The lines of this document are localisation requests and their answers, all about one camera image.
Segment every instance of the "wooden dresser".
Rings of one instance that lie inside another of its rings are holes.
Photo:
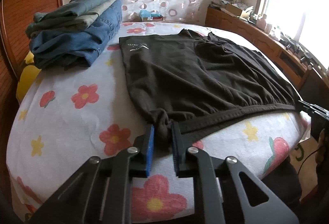
[[[285,46],[256,26],[223,11],[208,8],[206,26],[230,31],[244,37],[263,52],[286,75],[302,98],[329,110],[329,80],[317,68],[308,70]]]
[[[307,67],[290,51],[285,50],[281,43],[270,38],[256,26],[213,8],[208,8],[206,26],[244,37],[274,62],[295,87],[300,84]]]

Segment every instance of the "tissue box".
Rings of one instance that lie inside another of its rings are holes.
[[[142,17],[142,22],[161,22],[165,19],[165,17]]]

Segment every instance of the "yellow pillow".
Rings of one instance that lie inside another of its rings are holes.
[[[24,59],[27,66],[23,69],[23,72],[20,76],[19,83],[16,89],[16,98],[19,101],[19,104],[22,102],[30,86],[32,85],[37,75],[41,71],[40,69],[36,68],[34,65],[28,65],[34,62],[33,57],[34,57],[33,53],[29,52]]]

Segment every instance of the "denim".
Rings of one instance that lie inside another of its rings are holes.
[[[35,13],[33,23],[26,28],[28,38],[42,30],[58,29],[79,32],[88,28],[116,0],[71,0],[50,13]]]
[[[57,29],[41,31],[30,41],[35,66],[39,69],[75,65],[90,67],[119,31],[121,6],[122,0],[116,0],[81,32]]]

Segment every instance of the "cardboard box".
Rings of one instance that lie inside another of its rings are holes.
[[[233,6],[232,4],[226,4],[225,5],[225,10],[229,11],[230,13],[240,16],[242,18],[248,18],[250,12],[246,12],[244,10],[239,9],[238,7]]]
[[[142,22],[161,22],[165,20],[166,18],[161,16],[161,17],[143,17]]]

